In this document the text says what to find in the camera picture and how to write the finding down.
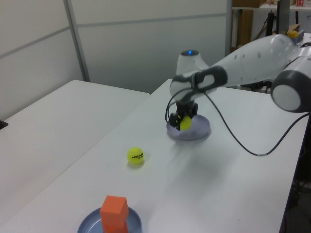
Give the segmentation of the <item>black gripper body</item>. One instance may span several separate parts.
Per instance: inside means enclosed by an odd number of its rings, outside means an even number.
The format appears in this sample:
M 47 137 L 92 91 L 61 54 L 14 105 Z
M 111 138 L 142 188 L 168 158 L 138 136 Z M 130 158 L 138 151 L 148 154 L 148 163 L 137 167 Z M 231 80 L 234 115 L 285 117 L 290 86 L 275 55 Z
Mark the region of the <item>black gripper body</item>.
M 177 107 L 176 112 L 178 113 L 178 115 L 180 117 L 185 117 L 185 116 L 190 117 L 190 115 L 191 115 L 190 111 L 191 111 L 194 104 L 197 104 L 197 103 L 195 101 L 191 101 L 191 102 L 186 103 L 186 104 L 176 102 L 176 107 Z

